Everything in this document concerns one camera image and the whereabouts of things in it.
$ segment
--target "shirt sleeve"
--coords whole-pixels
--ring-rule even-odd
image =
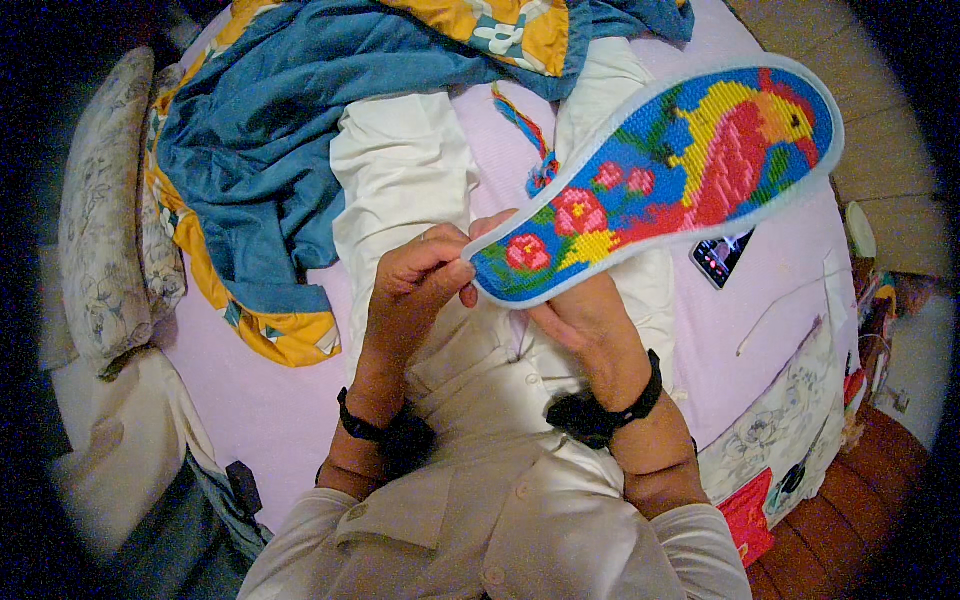
[[[687,598],[752,598],[747,572],[723,514],[690,504],[655,517],[657,539]]]
[[[237,600],[277,598],[298,565],[336,533],[340,518],[358,503],[346,493],[325,488],[301,496],[253,563]]]

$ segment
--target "embroidered insole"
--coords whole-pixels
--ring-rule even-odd
[[[836,103],[790,59],[655,82],[463,257],[491,300],[529,308],[652,247],[749,229],[802,197],[842,151]]]

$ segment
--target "red envelope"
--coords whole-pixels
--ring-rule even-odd
[[[730,526],[733,543],[740,551],[744,567],[753,564],[774,546],[774,536],[767,529],[767,516],[763,513],[763,503],[767,500],[773,477],[773,471],[765,468],[717,506]]]

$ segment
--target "pillow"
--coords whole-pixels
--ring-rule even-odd
[[[150,340],[136,238],[140,134],[154,71],[149,48],[113,67],[74,132],[60,206],[63,305],[77,352],[98,375]]]
[[[53,371],[64,367],[75,358],[77,351],[70,338],[63,310],[63,291],[60,284],[60,257],[56,246],[40,246],[37,249],[40,265],[40,300],[43,304],[43,319],[39,327],[39,355],[37,367],[41,371]]]
[[[183,79],[184,69],[177,63],[160,71],[154,79],[154,89],[150,95],[151,107],[157,96],[161,96]],[[144,135],[143,155],[146,161],[145,171],[153,168],[154,146],[159,132],[161,119],[156,108],[147,115]],[[141,191],[137,203],[137,222],[140,225],[140,258],[143,261],[143,278],[146,284],[147,302],[153,324],[166,319],[174,312],[177,303],[186,293],[186,275],[183,270],[183,258],[180,249],[174,244],[173,231],[168,219],[160,218],[160,182],[150,185],[146,172],[141,176]]]

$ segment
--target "white shirt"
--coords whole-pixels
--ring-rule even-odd
[[[549,375],[549,343],[525,336],[508,355],[504,313],[475,310],[409,373],[438,434],[433,463],[362,503],[307,492],[239,597],[751,597],[720,512],[646,520],[623,500],[609,452],[543,419],[551,390],[572,379]]]

